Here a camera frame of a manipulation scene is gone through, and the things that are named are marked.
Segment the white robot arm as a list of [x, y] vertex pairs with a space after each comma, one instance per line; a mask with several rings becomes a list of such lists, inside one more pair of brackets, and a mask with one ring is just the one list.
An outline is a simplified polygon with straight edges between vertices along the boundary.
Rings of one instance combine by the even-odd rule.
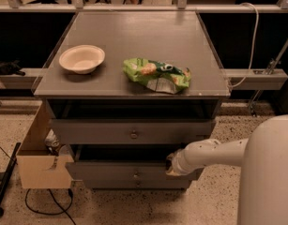
[[237, 225], [288, 225], [288, 114], [264, 121], [247, 139], [191, 142], [167, 159], [171, 176], [216, 164], [239, 166]]

